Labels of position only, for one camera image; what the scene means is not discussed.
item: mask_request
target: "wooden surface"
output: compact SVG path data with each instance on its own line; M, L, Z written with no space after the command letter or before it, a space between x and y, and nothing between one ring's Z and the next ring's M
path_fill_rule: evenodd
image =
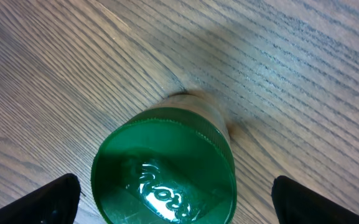
M103 223L98 146L185 90L230 124L233 223L278 223L278 175L359 214L357 0L0 0L0 207L73 172Z

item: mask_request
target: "cylindrical container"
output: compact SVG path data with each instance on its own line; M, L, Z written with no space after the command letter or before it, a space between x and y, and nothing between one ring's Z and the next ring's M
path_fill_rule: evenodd
M236 179L225 122L201 98L172 96L108 136L91 184L108 223L229 223Z

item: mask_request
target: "green cap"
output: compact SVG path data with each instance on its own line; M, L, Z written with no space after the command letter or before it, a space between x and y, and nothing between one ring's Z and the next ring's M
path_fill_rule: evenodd
M108 223L229 223L236 179L229 143L203 116L144 111L103 142L93 197Z

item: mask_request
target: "green lid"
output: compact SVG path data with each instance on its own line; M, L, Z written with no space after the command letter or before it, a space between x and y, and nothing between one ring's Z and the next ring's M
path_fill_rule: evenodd
M233 156L197 113L144 111L101 145L92 192L108 223L229 223L236 208Z

